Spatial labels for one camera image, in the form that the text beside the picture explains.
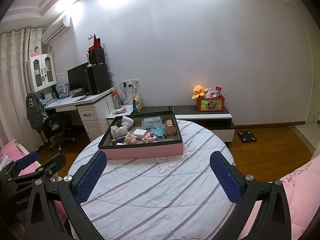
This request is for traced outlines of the striped white tablecloth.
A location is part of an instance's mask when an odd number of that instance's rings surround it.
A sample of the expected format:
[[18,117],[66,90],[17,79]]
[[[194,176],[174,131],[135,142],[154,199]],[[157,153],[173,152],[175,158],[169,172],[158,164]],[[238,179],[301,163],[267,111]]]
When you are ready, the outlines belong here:
[[110,160],[82,209],[104,239],[212,239],[232,214],[210,168],[225,143],[190,121],[178,122],[183,154]]

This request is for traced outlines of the dark battery pack box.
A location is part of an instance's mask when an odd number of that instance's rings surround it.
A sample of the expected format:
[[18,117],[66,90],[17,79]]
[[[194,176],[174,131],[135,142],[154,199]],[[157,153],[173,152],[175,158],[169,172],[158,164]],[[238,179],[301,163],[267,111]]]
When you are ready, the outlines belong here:
[[118,143],[123,143],[125,141],[125,137],[126,136],[116,137],[116,138],[111,140],[111,144],[112,145],[116,145]]

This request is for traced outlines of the white round figurine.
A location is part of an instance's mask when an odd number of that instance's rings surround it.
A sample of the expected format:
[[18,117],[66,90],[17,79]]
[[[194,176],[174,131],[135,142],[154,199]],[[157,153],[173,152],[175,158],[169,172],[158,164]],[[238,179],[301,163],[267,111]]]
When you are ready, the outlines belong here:
[[118,126],[111,126],[111,136],[113,139],[117,138],[117,137],[122,137],[127,135],[128,130],[126,127],[118,127]]

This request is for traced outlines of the white square box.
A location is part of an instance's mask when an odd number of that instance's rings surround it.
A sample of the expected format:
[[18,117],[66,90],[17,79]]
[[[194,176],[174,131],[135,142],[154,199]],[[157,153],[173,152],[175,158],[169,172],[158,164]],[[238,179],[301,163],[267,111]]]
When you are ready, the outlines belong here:
[[146,134],[148,133],[148,131],[146,129],[135,129],[133,131],[133,135],[138,137],[138,138],[142,138],[144,137]]

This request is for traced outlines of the black bathroom scale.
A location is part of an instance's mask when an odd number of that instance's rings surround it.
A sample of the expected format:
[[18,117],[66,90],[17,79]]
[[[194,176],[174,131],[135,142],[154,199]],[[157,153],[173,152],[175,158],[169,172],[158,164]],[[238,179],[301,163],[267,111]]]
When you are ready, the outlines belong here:
[[257,142],[256,137],[251,131],[237,131],[237,135],[243,143]]

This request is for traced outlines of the orange octopus plush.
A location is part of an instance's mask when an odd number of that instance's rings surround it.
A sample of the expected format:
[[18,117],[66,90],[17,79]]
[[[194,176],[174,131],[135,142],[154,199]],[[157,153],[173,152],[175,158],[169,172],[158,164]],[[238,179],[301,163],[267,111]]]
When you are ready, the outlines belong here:
[[204,88],[201,85],[196,85],[193,88],[193,95],[192,95],[191,99],[195,100],[199,97],[204,97],[205,94],[208,92],[208,90],[209,90],[208,88]]

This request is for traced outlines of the pink pig doll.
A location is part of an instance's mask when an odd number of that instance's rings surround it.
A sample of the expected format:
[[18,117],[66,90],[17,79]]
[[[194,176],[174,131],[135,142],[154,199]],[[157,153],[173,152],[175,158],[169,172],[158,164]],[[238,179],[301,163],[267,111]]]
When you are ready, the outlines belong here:
[[137,143],[138,137],[135,136],[134,134],[128,132],[127,135],[125,136],[124,142],[127,145],[132,145]]

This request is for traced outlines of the white glass-door cabinet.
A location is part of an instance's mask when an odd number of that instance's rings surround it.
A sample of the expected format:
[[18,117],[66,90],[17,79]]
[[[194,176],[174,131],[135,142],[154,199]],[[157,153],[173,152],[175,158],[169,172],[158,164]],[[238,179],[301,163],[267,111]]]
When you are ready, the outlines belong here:
[[56,85],[54,60],[51,53],[30,57],[27,64],[33,92]]

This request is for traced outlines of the rose gold cylinder jar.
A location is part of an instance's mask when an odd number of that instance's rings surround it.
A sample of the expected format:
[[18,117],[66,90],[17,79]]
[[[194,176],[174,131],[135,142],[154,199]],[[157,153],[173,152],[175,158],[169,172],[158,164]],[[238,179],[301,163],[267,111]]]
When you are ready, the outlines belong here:
[[174,126],[171,119],[165,122],[165,134],[166,136],[173,136],[177,133],[176,127]]

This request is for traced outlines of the black computer tower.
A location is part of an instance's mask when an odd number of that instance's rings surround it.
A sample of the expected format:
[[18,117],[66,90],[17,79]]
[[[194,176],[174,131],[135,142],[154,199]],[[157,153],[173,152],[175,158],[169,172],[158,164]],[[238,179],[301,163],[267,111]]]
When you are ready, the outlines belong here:
[[111,88],[106,63],[88,64],[86,68],[86,79],[89,92],[92,95],[101,94]]

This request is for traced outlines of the black office chair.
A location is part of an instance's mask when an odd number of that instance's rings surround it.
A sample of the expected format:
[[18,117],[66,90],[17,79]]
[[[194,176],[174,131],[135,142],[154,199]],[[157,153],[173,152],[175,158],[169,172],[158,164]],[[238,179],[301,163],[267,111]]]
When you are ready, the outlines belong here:
[[55,113],[48,116],[43,124],[43,132],[50,142],[50,150],[56,146],[58,153],[62,153],[62,145],[67,142],[75,142],[72,135],[72,120],[69,114]]

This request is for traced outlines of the clear plastic box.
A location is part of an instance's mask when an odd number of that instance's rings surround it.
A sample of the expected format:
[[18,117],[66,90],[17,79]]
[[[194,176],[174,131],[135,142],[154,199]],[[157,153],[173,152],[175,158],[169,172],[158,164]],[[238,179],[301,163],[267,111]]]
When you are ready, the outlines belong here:
[[144,118],[142,120],[142,128],[150,129],[153,123],[162,123],[162,118],[160,116],[153,116],[149,118]]

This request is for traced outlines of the red toy storage box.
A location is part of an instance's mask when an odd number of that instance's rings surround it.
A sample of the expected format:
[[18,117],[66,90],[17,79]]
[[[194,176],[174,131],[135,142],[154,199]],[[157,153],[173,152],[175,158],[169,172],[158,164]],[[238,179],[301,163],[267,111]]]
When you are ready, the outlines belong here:
[[225,98],[198,98],[196,107],[198,111],[224,111]]

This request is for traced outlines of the blue heart-shaped dish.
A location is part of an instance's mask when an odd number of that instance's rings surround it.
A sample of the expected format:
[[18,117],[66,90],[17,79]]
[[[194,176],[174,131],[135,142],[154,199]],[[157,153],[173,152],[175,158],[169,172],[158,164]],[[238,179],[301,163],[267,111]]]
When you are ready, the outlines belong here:
[[165,133],[165,124],[161,122],[153,122],[150,131],[158,137],[162,137]]

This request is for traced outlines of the white air conditioner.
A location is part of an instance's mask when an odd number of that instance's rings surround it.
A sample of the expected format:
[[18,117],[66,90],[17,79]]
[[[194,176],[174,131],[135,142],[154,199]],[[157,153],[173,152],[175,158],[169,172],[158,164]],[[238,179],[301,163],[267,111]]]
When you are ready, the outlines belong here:
[[43,33],[42,42],[44,44],[49,44],[57,35],[69,29],[70,27],[71,18],[69,16],[63,16],[47,28],[47,30]]

